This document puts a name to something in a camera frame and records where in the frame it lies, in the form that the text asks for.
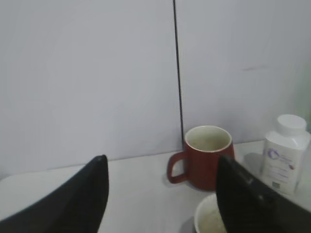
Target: white bowl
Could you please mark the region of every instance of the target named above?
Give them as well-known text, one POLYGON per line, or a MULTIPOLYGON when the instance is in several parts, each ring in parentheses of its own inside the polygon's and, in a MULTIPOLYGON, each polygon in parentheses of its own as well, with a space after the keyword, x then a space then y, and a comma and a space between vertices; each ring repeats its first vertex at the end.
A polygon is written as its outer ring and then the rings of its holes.
POLYGON ((202 233, 199 228, 200 222, 215 210, 219 212, 216 194, 212 194, 201 201, 194 214, 194 227, 197 233, 202 233))

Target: table surface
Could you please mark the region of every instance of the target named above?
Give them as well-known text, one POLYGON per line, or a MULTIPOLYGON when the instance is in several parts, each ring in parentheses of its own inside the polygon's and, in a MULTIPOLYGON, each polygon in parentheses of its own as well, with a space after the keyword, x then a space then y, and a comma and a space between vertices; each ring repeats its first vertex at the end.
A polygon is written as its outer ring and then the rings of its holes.
MULTIPOLYGON (((236 160, 257 174, 263 142, 236 144, 236 160)), ((189 233, 200 201, 210 195, 188 183, 170 184, 168 159, 174 153, 111 161, 110 191, 99 233, 189 233)), ((302 180, 294 202, 311 210, 311 150, 304 163, 302 180)), ((83 166, 17 174, 0 182, 0 219, 17 213, 43 198, 83 166)), ((181 164, 175 173, 182 169, 181 164)))

